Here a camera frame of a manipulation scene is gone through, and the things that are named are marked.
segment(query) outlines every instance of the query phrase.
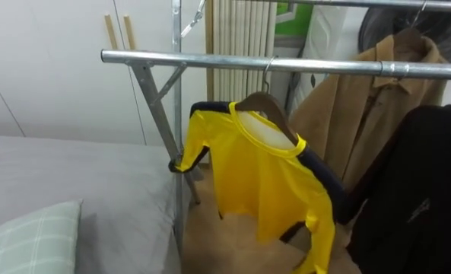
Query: yellow jacket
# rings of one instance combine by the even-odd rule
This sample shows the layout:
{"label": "yellow jacket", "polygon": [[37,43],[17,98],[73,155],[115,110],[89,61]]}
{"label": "yellow jacket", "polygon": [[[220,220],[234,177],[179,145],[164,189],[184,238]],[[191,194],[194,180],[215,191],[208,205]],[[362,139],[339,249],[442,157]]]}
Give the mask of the yellow jacket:
{"label": "yellow jacket", "polygon": [[[242,115],[254,126],[245,125]],[[296,273],[325,274],[335,234],[332,211],[344,193],[341,184],[305,140],[278,148],[267,143],[265,135],[255,131],[258,128],[284,137],[259,114],[239,114],[234,102],[194,104],[183,159],[180,164],[171,162],[170,169],[191,170],[210,151],[218,211],[257,217],[260,241],[278,239],[298,222],[306,222],[312,247]]]}

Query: clothes rack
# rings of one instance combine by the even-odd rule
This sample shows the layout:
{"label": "clothes rack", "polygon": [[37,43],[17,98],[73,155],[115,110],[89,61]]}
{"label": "clothes rack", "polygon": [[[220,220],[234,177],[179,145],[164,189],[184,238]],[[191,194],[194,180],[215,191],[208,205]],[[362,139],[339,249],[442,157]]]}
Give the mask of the clothes rack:
{"label": "clothes rack", "polygon": [[424,11],[451,12],[451,1],[425,1],[425,0],[252,0],[256,2],[278,2],[308,5],[332,5],[344,7],[364,8],[400,8],[420,9]]}
{"label": "clothes rack", "polygon": [[352,75],[376,75],[395,78],[437,78],[451,80],[451,64],[416,62],[366,62],[324,61],[313,59],[287,59],[246,56],[221,56],[211,54],[156,53],[147,51],[122,51],[104,49],[102,61],[122,63],[133,68],[150,68],[153,65],[211,68],[255,69],[281,72],[319,72]]}
{"label": "clothes rack", "polygon": [[[378,75],[397,78],[445,78],[451,79],[451,65],[417,64],[406,62],[339,62],[307,59],[274,59],[239,56],[217,56],[181,53],[181,40],[202,16],[205,0],[201,0],[194,21],[184,31],[181,30],[181,0],[172,1],[172,45],[174,53],[153,53],[146,51],[118,51],[104,49],[101,52],[103,62],[123,63],[132,67],[142,94],[151,111],[158,131],[164,141],[168,154],[173,159],[180,159],[182,142],[182,106],[181,106],[181,74],[186,67],[213,69],[255,69],[264,70],[270,63],[269,71],[284,72],[324,72],[355,75]],[[288,2],[311,5],[336,5],[366,8],[401,8],[418,9],[419,11],[451,12],[451,2],[432,0],[252,0],[264,2]],[[159,91],[151,73],[153,65],[175,66],[175,72]],[[174,86],[174,135],[167,121],[161,99]],[[191,174],[176,175],[176,217],[174,234],[178,251],[181,253],[184,232],[183,177],[189,185],[196,203],[199,196],[193,184]]]}

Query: hanger hook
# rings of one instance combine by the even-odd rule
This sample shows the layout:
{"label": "hanger hook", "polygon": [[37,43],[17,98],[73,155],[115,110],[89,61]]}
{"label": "hanger hook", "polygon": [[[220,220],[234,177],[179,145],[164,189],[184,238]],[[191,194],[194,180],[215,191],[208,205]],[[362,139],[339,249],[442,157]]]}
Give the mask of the hanger hook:
{"label": "hanger hook", "polygon": [[421,8],[418,10],[418,13],[416,13],[416,16],[414,17],[413,22],[411,23],[411,27],[414,27],[414,25],[416,24],[416,21],[418,21],[418,18],[420,17],[421,12],[424,11],[424,9],[426,8],[426,4],[428,3],[428,0],[424,0],[423,5],[421,6]]}
{"label": "hanger hook", "polygon": [[265,78],[265,75],[268,73],[268,69],[269,69],[269,67],[270,67],[271,64],[272,64],[272,61],[274,61],[274,59],[275,59],[276,57],[278,57],[278,56],[273,56],[273,57],[271,58],[271,60],[269,60],[268,65],[264,68],[264,72],[262,73],[262,83],[265,85],[265,92],[266,92],[266,93],[269,93],[269,83],[267,82],[267,80],[266,80],[266,78]]}

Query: light green pillowcase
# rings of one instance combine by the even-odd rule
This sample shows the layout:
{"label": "light green pillowcase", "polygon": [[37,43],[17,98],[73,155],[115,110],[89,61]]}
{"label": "light green pillowcase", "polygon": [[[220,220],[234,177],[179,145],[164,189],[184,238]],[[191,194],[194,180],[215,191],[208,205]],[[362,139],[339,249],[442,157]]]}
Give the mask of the light green pillowcase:
{"label": "light green pillowcase", "polygon": [[81,202],[64,202],[0,226],[0,274],[73,274]]}

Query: mattress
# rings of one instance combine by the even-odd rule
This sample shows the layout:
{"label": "mattress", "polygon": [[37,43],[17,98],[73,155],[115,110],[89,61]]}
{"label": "mattress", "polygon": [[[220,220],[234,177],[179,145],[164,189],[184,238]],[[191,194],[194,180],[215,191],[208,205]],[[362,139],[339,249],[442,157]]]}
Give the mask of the mattress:
{"label": "mattress", "polygon": [[0,136],[0,225],[83,199],[76,273],[179,273],[168,161],[162,147]]}

